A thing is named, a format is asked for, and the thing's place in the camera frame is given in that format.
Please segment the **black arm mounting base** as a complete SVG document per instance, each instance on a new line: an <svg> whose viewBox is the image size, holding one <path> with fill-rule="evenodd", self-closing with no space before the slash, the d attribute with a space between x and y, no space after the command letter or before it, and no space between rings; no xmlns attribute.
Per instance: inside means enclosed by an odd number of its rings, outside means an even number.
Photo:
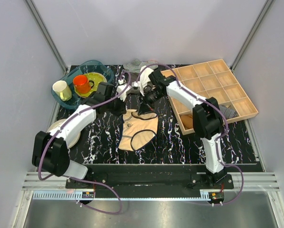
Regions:
<svg viewBox="0 0 284 228"><path fill-rule="evenodd" d="M200 190L233 190L232 176L210 183L204 164L93 164L85 180L106 184L121 198L192 198Z"/></svg>

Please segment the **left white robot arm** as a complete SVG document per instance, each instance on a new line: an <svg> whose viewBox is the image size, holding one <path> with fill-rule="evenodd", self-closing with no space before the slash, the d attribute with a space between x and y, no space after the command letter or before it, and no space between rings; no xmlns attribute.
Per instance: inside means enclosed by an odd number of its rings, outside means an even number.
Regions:
<svg viewBox="0 0 284 228"><path fill-rule="evenodd" d="M77 135L99 114L111 112L115 115L126 113L126 93L128 84L114 87L110 83L101 82L96 91L85 98L74 113L63 123L49 132L37 133L34 142L32 164L38 172L45 170L57 177L75 178L82 188L88 188L93 181L88 168L70 160L68 147Z"/></svg>

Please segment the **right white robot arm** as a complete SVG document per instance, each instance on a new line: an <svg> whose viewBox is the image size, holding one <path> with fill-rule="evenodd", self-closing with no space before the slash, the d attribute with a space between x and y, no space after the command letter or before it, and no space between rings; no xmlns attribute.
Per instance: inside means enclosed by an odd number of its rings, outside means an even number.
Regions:
<svg viewBox="0 0 284 228"><path fill-rule="evenodd" d="M137 84L142 95L138 115L152 112L155 102L164 96L174 98L192 110L193 130L201 138L206 155L207 170L203 181L210 188L221 185L227 172L220 145L223 114L217 100L213 97L206 99L189 90L176 77L165 77L160 70L152 70L149 67L141 69Z"/></svg>

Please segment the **beige navy-trimmed underwear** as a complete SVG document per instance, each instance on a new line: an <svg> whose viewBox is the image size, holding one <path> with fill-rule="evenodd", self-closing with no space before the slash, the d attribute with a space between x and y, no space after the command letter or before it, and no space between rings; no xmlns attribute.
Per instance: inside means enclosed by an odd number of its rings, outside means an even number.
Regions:
<svg viewBox="0 0 284 228"><path fill-rule="evenodd" d="M157 134L158 115L154 112L138 115L128 109L123 115L123 131L118 148L137 151L148 144Z"/></svg>

